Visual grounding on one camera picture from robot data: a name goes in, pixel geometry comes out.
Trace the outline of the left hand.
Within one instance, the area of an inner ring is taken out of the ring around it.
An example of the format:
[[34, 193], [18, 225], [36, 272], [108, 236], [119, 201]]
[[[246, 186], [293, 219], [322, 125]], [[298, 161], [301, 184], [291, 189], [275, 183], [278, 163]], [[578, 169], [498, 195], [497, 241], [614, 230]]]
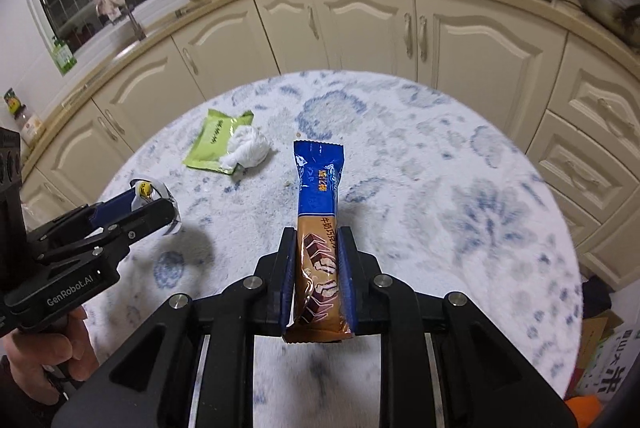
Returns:
[[2, 337], [14, 382], [32, 400], [46, 405], [58, 402], [60, 393], [44, 374], [46, 366], [66, 363], [73, 380], [85, 382], [99, 367], [85, 320], [87, 313], [78, 307], [67, 315], [62, 334], [22, 334], [18, 330]]

